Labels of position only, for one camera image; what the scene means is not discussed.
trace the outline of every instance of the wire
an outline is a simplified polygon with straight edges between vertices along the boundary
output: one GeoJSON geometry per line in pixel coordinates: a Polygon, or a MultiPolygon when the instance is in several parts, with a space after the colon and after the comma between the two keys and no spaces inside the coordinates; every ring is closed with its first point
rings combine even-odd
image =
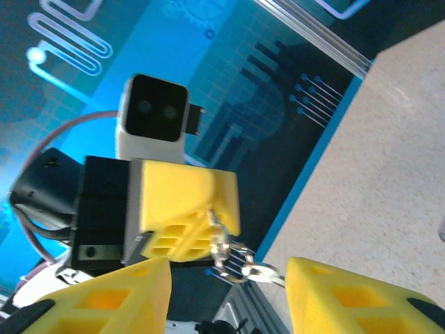
{"type": "MultiPolygon", "coordinates": [[[[112,118],[117,117],[117,111],[100,111],[98,113],[89,113],[87,115],[79,116],[73,120],[70,120],[66,123],[63,123],[60,127],[50,132],[46,137],[42,139],[42,141],[34,148],[34,150],[30,153],[28,158],[26,159],[23,168],[25,170],[38,155],[46,148],[56,137],[60,136],[63,132],[79,125],[81,123],[88,122],[90,120],[98,120],[101,118],[112,118]]],[[[29,243],[34,247],[35,251],[46,261],[48,264],[56,263],[56,259],[48,253],[48,251],[42,246],[42,244],[37,240],[34,233],[26,226],[27,221],[25,217],[18,216],[19,224],[22,227],[22,230],[28,239],[29,243]]]]}
{"type": "Polygon", "coordinates": [[[70,228],[61,228],[59,230],[46,230],[33,223],[32,220],[28,217],[28,215],[25,212],[23,212],[23,210],[18,208],[17,205],[11,205],[11,207],[14,213],[21,218],[23,224],[32,232],[37,233],[41,237],[57,241],[66,241],[70,238],[70,228]]]}

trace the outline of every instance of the yellow bracket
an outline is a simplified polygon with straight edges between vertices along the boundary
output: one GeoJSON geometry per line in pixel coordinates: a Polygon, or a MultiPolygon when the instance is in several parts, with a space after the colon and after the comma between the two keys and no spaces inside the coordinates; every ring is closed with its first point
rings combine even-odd
{"type": "Polygon", "coordinates": [[[146,160],[141,180],[140,232],[154,233],[141,252],[146,258],[185,262],[210,255],[210,209],[230,234],[240,234],[236,174],[146,160]]]}
{"type": "Polygon", "coordinates": [[[289,259],[285,287],[295,334],[445,334],[408,302],[424,295],[327,264],[289,259]]]}

